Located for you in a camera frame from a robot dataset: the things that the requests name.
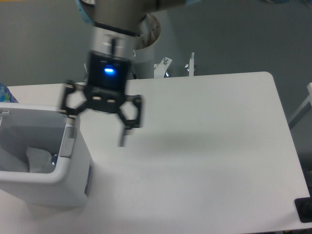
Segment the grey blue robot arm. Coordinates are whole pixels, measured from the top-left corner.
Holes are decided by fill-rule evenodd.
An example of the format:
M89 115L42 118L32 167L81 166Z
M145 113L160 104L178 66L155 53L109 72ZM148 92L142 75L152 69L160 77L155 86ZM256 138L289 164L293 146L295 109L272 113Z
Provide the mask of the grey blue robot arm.
M86 109L117 114L123 123L120 146L133 128L141 127L141 95L127 95L129 75L135 76L131 59L148 13L194 4L194 0L78 0L83 18L92 23L94 35L88 56L85 85L69 80L64 85L59 112L71 123Z

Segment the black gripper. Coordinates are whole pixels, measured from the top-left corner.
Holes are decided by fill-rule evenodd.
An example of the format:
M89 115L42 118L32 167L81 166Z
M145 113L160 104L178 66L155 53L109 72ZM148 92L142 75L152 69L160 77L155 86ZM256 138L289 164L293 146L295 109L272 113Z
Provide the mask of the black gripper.
M131 62L126 58L91 51L88 65L87 84L68 80L61 93L60 113L66 116L68 137L76 137L79 114L89 105L95 111L117 113L123 124L119 140L119 146L123 147L132 130L142 126L143 96L125 95Z

